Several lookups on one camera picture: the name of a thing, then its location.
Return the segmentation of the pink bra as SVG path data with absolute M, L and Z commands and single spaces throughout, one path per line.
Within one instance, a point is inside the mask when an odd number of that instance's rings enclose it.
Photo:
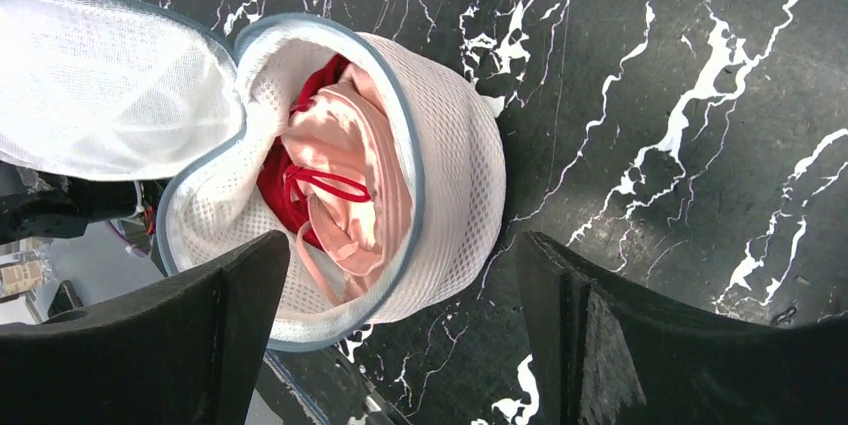
M 374 80 L 345 64 L 281 142 L 286 200 L 306 208 L 295 239 L 306 270 L 334 305 L 365 295 L 399 253 L 413 208 Z

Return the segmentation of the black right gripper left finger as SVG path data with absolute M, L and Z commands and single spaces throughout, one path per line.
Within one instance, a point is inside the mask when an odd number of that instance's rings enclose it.
M 125 295 L 1 329 L 5 424 L 241 424 L 287 274 L 268 232 Z

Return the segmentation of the red bra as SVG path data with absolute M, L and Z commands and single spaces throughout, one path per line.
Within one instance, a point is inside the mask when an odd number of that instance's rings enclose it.
M 377 243 L 375 132 L 384 117 L 360 93 L 372 88 L 341 55 L 312 73 L 257 179 L 286 229 L 342 259 Z

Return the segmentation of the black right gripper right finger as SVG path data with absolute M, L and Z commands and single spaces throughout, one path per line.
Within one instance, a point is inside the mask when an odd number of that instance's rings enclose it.
M 539 232 L 515 268 L 546 424 L 843 424 L 847 321 L 793 328 L 681 303 Z

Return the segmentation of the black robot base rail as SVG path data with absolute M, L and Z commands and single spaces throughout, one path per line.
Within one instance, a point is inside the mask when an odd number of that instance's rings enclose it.
M 99 182 L 1 164 L 1 243 L 71 239 L 92 223 L 140 216 L 153 221 L 168 181 Z

